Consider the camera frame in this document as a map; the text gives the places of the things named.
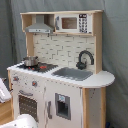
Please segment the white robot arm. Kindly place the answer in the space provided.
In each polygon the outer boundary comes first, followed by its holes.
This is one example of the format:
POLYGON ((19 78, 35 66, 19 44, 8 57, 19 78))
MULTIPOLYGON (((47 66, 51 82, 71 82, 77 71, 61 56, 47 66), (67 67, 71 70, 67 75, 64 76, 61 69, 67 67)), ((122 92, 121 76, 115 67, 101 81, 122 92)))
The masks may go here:
MULTIPOLYGON (((0 102, 4 103, 11 99, 11 94, 0 78, 0 102)), ((22 114, 15 120, 0 125, 0 128, 38 128, 35 119, 29 114, 22 114)))

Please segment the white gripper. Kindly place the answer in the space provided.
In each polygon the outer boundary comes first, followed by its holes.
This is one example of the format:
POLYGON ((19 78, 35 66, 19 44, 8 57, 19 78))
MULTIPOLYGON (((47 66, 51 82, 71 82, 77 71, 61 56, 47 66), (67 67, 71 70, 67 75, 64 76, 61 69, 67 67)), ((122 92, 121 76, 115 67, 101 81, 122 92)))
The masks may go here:
POLYGON ((3 80, 0 78, 0 102, 4 103, 11 99, 11 94, 6 88, 3 80))

